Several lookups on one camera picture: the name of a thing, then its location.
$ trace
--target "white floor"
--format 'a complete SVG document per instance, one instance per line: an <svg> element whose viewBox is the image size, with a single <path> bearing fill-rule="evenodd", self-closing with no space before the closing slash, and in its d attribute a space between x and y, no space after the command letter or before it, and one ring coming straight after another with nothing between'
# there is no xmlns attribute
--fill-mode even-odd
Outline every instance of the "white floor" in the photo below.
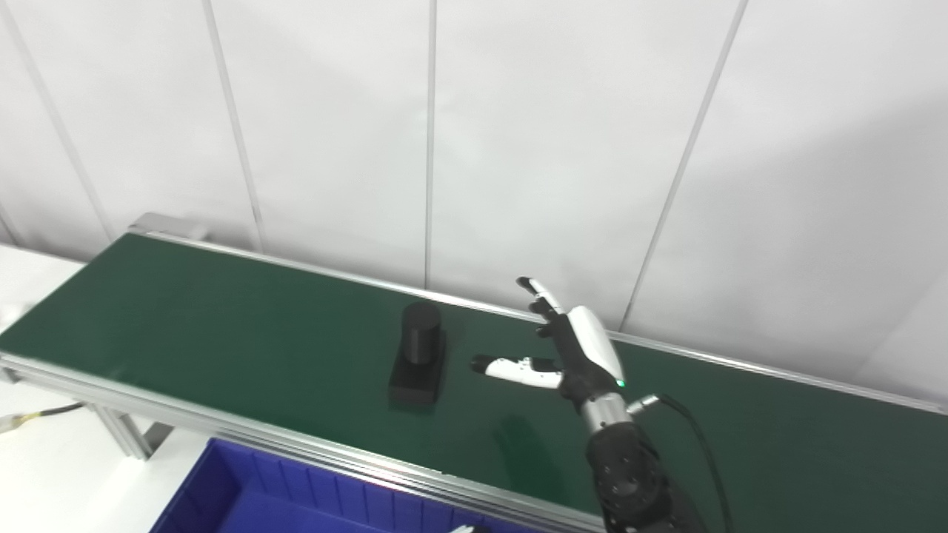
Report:
<svg viewBox="0 0 948 533"><path fill-rule="evenodd" d="M0 331L82 265L0 245ZM72 403L0 383L0 416ZM122 455L87 409L0 434L0 531L147 532L207 442L175 429L149 461Z"/></svg>

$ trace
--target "robotic hand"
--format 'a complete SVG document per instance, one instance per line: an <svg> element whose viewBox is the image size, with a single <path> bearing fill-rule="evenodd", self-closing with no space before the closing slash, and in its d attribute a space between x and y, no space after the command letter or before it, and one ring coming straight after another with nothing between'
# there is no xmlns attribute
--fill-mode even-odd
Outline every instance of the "robotic hand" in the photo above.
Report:
<svg viewBox="0 0 948 533"><path fill-rule="evenodd" d="M703 533L693 505L669 480L658 454L629 414L659 398L647 396L627 408L619 394L626 385L622 365L592 311L578 306L564 313L536 280L521 277L517 283L534 295L530 310L547 322L537 333L553 338L562 368L551 359L515 361L484 355L475 356L471 368L524 385L558 389L573 402L591 434L586 460L609 533Z"/></svg>

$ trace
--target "blue plastic crate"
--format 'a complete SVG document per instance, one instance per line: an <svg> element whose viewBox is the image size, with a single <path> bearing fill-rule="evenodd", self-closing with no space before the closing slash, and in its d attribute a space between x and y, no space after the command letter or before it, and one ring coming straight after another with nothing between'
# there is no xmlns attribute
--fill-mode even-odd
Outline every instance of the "blue plastic crate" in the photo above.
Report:
<svg viewBox="0 0 948 533"><path fill-rule="evenodd" d="M211 439L152 533L448 533L520 525Z"/></svg>

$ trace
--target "wall panel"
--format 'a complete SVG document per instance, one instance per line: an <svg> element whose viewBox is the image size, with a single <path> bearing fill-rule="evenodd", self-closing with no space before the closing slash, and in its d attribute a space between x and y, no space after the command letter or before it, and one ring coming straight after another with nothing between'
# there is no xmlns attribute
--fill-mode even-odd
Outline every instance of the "wall panel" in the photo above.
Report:
<svg viewBox="0 0 948 533"><path fill-rule="evenodd" d="M110 231L158 211L249 248L253 221L200 3L8 2Z"/></svg>
<svg viewBox="0 0 948 533"><path fill-rule="evenodd" d="M214 2L266 250L420 285L428 2Z"/></svg>
<svg viewBox="0 0 948 533"><path fill-rule="evenodd" d="M0 210L20 246L88 259L108 240L29 77L10 22L0 4Z"/></svg>
<svg viewBox="0 0 948 533"><path fill-rule="evenodd" d="M625 330L853 380L948 267L945 20L751 2Z"/></svg>
<svg viewBox="0 0 948 533"><path fill-rule="evenodd" d="M737 5L440 4L432 288L617 327Z"/></svg>

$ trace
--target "conveyor leg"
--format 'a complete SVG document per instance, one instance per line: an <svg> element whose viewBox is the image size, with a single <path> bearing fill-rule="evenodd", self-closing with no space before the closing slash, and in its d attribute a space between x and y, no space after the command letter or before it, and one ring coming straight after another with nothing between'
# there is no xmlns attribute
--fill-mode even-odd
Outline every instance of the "conveyor leg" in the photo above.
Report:
<svg viewBox="0 0 948 533"><path fill-rule="evenodd" d="M141 434L128 413L91 403L88 406L99 416L105 429L112 433L122 452L142 461L151 457L173 430L172 426L155 422L145 434Z"/></svg>
<svg viewBox="0 0 948 533"><path fill-rule="evenodd" d="M16 383L20 378L17 377L9 368L0 368L0 381L4 383Z"/></svg>

